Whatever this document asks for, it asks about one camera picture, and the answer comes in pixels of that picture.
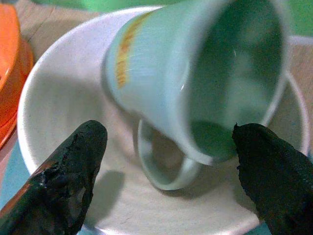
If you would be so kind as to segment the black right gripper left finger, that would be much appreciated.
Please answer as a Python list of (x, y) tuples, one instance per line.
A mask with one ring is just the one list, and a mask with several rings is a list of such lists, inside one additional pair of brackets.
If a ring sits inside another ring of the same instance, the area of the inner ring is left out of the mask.
[(0, 235), (77, 235), (107, 140), (100, 122), (81, 124), (0, 210)]

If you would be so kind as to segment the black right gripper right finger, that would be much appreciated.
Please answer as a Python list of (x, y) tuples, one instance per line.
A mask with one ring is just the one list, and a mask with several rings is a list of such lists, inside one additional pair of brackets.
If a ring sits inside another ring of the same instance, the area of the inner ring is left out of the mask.
[(272, 235), (313, 235), (313, 163), (257, 123), (235, 125), (239, 180)]

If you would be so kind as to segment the white mug with yellow print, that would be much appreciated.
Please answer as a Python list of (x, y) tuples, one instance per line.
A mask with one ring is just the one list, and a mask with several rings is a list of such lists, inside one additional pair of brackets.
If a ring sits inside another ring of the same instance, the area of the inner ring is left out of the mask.
[(128, 20), (105, 57), (116, 103), (140, 116), (137, 147), (161, 190), (235, 155), (235, 124), (268, 125), (286, 80), (284, 0), (184, 0)]

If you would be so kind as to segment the white bowl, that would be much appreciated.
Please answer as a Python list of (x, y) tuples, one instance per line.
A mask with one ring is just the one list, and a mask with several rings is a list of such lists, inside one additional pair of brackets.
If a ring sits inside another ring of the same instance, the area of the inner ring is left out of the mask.
[[(90, 20), (57, 40), (38, 60), (22, 91), (18, 136), (29, 172), (81, 123), (94, 119), (108, 131), (107, 149), (86, 223), (106, 235), (242, 235), (259, 224), (238, 179), (235, 155), (202, 165), (176, 190), (156, 188), (144, 173), (137, 147), (140, 116), (120, 107), (107, 87), (106, 53), (130, 19), (159, 9), (138, 7)], [(285, 88), (268, 127), (307, 153), (307, 110), (288, 59)]]

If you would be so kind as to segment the orange plastic plate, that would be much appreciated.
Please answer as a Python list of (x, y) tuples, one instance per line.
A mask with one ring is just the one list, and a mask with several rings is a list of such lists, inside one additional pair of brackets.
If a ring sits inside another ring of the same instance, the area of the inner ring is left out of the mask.
[(21, 92), (33, 65), (33, 52), (21, 35), (15, 7), (0, 3), (0, 149), (17, 124)]

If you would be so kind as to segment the green plastic plate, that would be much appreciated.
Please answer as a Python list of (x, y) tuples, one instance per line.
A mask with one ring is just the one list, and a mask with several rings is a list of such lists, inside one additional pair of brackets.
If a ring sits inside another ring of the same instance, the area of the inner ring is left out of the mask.
[[(31, 0), (34, 3), (57, 5), (67, 8), (110, 12), (118, 9), (147, 6), (169, 5), (182, 0)], [(285, 0), (292, 19), (295, 35), (313, 37), (313, 0)]]

